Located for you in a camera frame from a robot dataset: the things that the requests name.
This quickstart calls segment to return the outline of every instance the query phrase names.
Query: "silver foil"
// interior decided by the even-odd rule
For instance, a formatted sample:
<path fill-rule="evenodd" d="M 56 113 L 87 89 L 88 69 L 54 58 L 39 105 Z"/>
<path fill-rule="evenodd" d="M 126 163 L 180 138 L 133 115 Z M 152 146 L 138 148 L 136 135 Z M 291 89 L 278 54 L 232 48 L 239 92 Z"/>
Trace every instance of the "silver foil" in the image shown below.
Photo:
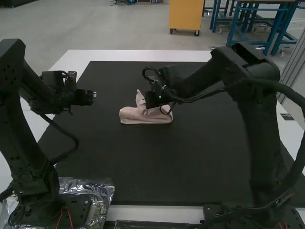
<path fill-rule="evenodd" d="M 79 229 L 101 229 L 106 221 L 108 209 L 114 195 L 114 185 L 110 179 L 94 182 L 91 180 L 80 180 L 72 177 L 60 177 L 60 194 L 89 195 L 92 201 L 90 212 L 84 227 Z M 17 207 L 16 197 L 7 198 L 0 205 L 0 229 L 11 229 L 8 225 L 9 215 Z M 42 227 L 31 227 L 21 225 L 20 229 L 42 229 Z"/>

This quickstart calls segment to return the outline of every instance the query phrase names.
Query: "black mat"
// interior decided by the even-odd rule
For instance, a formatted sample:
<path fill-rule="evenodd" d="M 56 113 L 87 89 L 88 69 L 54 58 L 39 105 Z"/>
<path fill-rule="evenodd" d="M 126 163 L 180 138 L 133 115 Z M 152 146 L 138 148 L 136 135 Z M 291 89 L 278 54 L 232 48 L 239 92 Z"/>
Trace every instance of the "black mat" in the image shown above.
<path fill-rule="evenodd" d="M 218 94 L 174 110 L 169 125 L 122 125 L 119 109 L 135 106 L 137 89 L 149 90 L 145 66 L 164 62 L 90 62 L 78 82 L 95 90 L 92 107 L 74 107 L 55 122 L 81 141 L 79 150 L 57 165 L 60 176 L 111 177 L 113 204 L 202 206 L 251 203 L 249 156 L 241 115 L 228 94 Z M 188 63 L 185 71 L 198 67 Z M 71 142 L 48 127 L 40 146 L 49 157 Z M 292 158 L 282 146 L 287 165 Z M 305 178 L 296 186 L 295 207 L 305 207 Z"/>

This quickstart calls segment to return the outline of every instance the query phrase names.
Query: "folded cloth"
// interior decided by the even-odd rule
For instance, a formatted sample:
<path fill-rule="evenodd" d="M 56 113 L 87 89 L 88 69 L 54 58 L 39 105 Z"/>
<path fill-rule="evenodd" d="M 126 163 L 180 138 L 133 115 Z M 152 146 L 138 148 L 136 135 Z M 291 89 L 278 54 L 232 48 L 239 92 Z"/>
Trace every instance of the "folded cloth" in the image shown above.
<path fill-rule="evenodd" d="M 173 120 L 173 113 L 167 114 L 171 107 L 163 105 L 147 109 L 145 98 L 138 90 L 136 99 L 137 107 L 124 107 L 120 110 L 119 116 L 123 124 L 165 124 Z"/>

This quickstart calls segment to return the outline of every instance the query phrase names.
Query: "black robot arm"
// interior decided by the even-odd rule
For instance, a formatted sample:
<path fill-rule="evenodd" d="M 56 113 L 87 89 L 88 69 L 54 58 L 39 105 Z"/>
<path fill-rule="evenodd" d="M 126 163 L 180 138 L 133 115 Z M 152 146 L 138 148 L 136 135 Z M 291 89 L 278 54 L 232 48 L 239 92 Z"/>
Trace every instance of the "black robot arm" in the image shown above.
<path fill-rule="evenodd" d="M 187 77 L 179 75 L 178 66 L 154 70 L 157 78 L 143 76 L 151 84 L 145 94 L 147 108 L 170 102 L 192 103 L 220 92 L 228 92 L 242 114 L 250 152 L 250 186 L 254 207 L 218 214 L 203 224 L 206 228 L 216 222 L 252 215 L 263 227 L 273 227 L 283 218 L 290 189 L 302 174 L 305 165 L 304 138 L 297 159 L 287 171 L 280 151 L 280 136 L 276 116 L 276 93 L 287 95 L 305 111 L 305 98 L 281 85 L 277 66 L 246 43 L 219 47 L 211 52 L 212 58 Z M 211 85 L 223 81 L 224 87 L 202 93 Z"/>
<path fill-rule="evenodd" d="M 43 72 L 39 77 L 25 62 L 24 54 L 21 40 L 0 42 L 0 151 L 13 178 L 3 195 L 14 189 L 21 212 L 35 209 L 40 217 L 48 218 L 61 207 L 58 176 L 29 128 L 20 95 L 32 111 L 50 121 L 46 114 L 70 111 L 72 105 L 92 105 L 96 94 L 76 88 L 76 72 Z"/>

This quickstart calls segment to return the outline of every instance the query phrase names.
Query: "yellow cabinet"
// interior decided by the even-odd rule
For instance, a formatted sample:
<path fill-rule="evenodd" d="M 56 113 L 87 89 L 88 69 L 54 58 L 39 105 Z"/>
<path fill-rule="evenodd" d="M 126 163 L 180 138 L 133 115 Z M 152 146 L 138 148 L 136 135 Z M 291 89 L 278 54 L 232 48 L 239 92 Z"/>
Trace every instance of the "yellow cabinet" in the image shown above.
<path fill-rule="evenodd" d="M 170 0 L 170 29 L 199 31 L 203 3 L 204 0 Z"/>

